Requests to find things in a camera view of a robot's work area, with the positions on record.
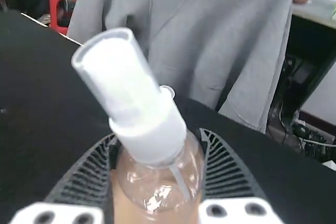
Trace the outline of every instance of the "desk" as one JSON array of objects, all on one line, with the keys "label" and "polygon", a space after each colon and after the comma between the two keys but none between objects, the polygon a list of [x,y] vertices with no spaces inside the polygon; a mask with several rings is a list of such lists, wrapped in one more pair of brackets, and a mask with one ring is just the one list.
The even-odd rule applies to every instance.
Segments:
[{"label": "desk", "polygon": [[[78,45],[16,12],[0,14],[0,223],[41,201],[109,134],[107,116],[70,65]],[[334,223],[336,173],[265,135],[176,97],[189,128],[222,136],[286,224]]]}]

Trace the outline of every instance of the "chair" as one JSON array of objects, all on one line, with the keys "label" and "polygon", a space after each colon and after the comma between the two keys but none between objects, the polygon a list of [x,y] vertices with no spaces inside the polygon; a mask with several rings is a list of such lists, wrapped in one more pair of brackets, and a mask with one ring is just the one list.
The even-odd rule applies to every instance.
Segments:
[{"label": "chair", "polygon": [[83,43],[102,30],[129,27],[160,84],[265,132],[285,58],[291,4],[77,0],[68,36]]}]

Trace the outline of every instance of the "white cap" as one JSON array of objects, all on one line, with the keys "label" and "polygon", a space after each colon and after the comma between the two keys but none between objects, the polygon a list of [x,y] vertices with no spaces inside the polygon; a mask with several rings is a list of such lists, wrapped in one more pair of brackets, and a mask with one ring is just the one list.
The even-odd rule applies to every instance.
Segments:
[{"label": "white cap", "polygon": [[75,52],[72,66],[137,162],[157,166],[181,151],[185,122],[172,98],[160,91],[131,30],[95,36]]}]

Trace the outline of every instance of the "liquid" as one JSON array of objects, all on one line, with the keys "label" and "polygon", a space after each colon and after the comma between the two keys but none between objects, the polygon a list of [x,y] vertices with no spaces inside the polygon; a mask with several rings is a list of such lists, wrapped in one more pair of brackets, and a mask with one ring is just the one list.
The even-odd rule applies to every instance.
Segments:
[{"label": "liquid", "polygon": [[[113,205],[114,205],[114,223],[115,224],[151,224],[153,221],[155,223],[185,223],[185,224],[197,224],[197,209],[198,203],[200,201],[200,196],[198,196],[196,204],[193,206],[192,214],[185,219],[185,216],[178,216],[175,214],[174,210],[167,210],[161,212],[159,215],[155,216],[155,220],[149,219],[150,215],[147,215],[144,210],[136,206],[131,202],[120,188],[115,170],[111,171],[112,180],[112,192],[113,192]],[[158,202],[159,197],[164,196],[169,190],[169,184],[165,188],[157,188],[158,198],[153,201],[152,207]]]}]

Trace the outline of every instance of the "plastic bottle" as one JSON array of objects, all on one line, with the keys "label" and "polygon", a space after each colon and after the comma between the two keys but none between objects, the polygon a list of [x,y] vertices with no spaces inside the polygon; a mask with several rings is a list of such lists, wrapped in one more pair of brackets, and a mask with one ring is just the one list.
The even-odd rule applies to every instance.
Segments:
[{"label": "plastic bottle", "polygon": [[137,223],[188,223],[202,184],[202,149],[172,97],[161,92],[132,31],[95,36],[72,65],[124,147],[117,176],[141,210]]}]

